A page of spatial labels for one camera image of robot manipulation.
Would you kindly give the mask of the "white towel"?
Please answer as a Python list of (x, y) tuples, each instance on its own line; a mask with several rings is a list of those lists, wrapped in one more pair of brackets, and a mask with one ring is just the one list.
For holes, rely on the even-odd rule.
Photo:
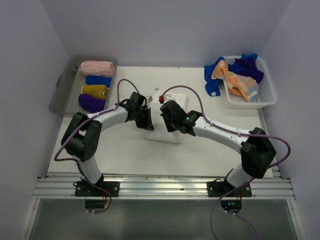
[[(161, 104), (159, 103), (159, 96), (164, 92), (162, 89), (155, 89), (155, 93), (152, 95), (152, 102), (148, 103), (149, 108), (151, 109), (151, 120), (154, 127), (153, 131), (144, 130), (142, 132), (142, 137), (147, 140), (151, 141), (158, 141), (170, 144), (180, 144), (181, 143), (181, 133), (178, 131), (175, 132), (168, 132), (164, 119), (161, 116), (160, 107)], [(177, 102), (180, 107), (183, 109), (186, 108), (187, 104), (187, 96), (185, 94), (180, 93), (166, 93), (171, 94), (171, 100)]]

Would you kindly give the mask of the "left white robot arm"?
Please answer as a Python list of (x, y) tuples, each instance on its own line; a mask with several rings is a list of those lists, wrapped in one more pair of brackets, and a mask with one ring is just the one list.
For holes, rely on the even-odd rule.
[(63, 162), (58, 156), (62, 150), (71, 156), (79, 169), (82, 179), (87, 182), (86, 190), (92, 196), (103, 193), (103, 174), (98, 168), (95, 153), (98, 149), (101, 132), (118, 124), (133, 121), (139, 129), (153, 131), (151, 108), (148, 99), (133, 92), (130, 98), (118, 102), (114, 107), (96, 113), (73, 115), (61, 140), (61, 149), (54, 157), (56, 162)]

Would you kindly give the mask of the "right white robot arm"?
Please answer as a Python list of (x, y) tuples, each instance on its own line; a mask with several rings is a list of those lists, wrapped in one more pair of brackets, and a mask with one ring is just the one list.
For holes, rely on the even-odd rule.
[(235, 196), (241, 185), (252, 178), (262, 179), (276, 156), (275, 148), (261, 128), (250, 131), (221, 125), (207, 120), (201, 112), (185, 112), (173, 100), (162, 104), (160, 112), (168, 132), (213, 140), (240, 154), (240, 165), (224, 178), (222, 189), (227, 196)]

